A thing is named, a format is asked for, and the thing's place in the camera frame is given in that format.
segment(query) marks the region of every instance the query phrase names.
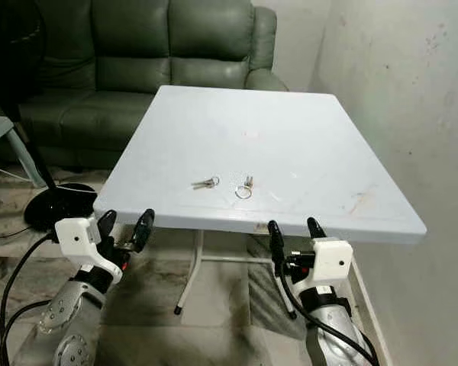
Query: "sofa armrest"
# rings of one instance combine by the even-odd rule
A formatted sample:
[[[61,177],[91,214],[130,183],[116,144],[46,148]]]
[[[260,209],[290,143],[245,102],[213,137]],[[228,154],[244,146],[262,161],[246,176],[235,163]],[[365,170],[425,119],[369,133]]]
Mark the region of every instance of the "sofa armrest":
[[[246,77],[246,89],[273,90],[275,92],[287,92],[289,89],[268,69],[251,71]]]

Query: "black fan base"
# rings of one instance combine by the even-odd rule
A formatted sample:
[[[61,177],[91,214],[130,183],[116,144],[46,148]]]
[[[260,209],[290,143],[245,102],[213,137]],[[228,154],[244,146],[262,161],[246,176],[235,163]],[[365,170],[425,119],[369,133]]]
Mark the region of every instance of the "black fan base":
[[[66,183],[57,187],[95,192],[88,185]],[[27,205],[24,212],[25,222],[37,231],[54,229],[54,224],[67,217],[89,217],[93,213],[95,193],[68,191],[54,188],[40,192]]]

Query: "marble floor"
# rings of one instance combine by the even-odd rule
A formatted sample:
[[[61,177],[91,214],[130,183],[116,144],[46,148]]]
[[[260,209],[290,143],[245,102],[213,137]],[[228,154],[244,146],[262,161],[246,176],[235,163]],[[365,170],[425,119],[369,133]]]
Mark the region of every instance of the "marble floor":
[[[20,173],[18,167],[11,167]],[[99,191],[106,171],[72,173],[54,169],[58,182],[81,181]],[[25,227],[21,215],[39,190],[0,174],[0,233]],[[124,227],[115,228],[121,236]],[[0,298],[24,251],[40,237],[28,230],[0,239]],[[146,249],[135,255],[123,281],[113,287],[102,311],[98,365],[310,365],[305,349],[305,322],[290,320],[268,265],[202,262],[201,270],[180,316],[173,308],[189,272],[194,233],[156,229]],[[269,257],[264,237],[209,232],[205,254]],[[287,249],[301,248],[305,239],[289,238]],[[12,288],[8,314],[27,303],[51,298],[76,268],[57,245],[45,243],[24,266]],[[349,283],[338,291],[350,298],[355,321],[360,308]],[[11,332],[13,355],[31,331],[40,311],[20,318]]]

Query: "tiled floor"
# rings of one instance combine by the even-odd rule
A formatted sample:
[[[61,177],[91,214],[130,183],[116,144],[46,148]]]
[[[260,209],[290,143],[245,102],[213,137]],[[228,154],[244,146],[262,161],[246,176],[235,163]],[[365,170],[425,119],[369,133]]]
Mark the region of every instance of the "tiled floor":
[[[58,181],[81,181],[96,190],[106,171],[74,174],[54,170]],[[38,190],[0,175],[0,233],[24,227],[27,202]],[[0,239],[0,297],[24,250],[40,237],[28,231]],[[269,256],[264,239],[235,233],[207,233],[208,254]],[[287,241],[288,249],[304,239]],[[173,314],[189,271],[193,233],[156,229],[146,250],[133,257],[123,281],[112,288],[102,312],[98,365],[310,365],[305,323],[290,320],[267,265],[203,262],[181,316]],[[57,245],[44,244],[24,266],[8,303],[8,312],[51,298],[75,272]],[[350,297],[349,284],[343,286]],[[37,312],[21,318],[11,332],[14,354],[32,329]]]

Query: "green leather sofa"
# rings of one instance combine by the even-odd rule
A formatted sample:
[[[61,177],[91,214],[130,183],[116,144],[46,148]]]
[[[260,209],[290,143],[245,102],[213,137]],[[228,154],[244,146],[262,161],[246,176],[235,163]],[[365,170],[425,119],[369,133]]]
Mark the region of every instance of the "green leather sofa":
[[[249,0],[38,3],[43,91],[20,107],[48,164],[113,167],[161,85],[286,90],[271,73],[276,15]]]

